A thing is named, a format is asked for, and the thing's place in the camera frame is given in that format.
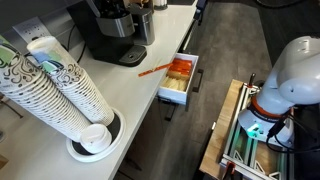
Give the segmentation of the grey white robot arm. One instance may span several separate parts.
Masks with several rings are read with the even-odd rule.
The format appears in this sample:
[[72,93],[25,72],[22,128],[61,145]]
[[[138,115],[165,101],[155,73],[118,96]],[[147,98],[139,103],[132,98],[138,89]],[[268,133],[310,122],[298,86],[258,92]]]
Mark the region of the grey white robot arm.
[[238,122],[253,139],[266,141],[276,122],[294,105],[320,102],[320,39],[303,36],[289,42],[262,89],[254,95]]

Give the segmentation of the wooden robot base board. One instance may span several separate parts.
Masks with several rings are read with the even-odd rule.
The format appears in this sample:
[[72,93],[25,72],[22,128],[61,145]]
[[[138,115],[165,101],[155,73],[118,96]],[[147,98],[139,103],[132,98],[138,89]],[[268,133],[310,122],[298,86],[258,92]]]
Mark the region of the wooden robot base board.
[[232,80],[221,108],[215,128],[209,138],[199,170],[210,175],[214,179],[221,180],[224,174],[224,167],[220,161],[229,136],[232,118],[240,95],[243,83]]

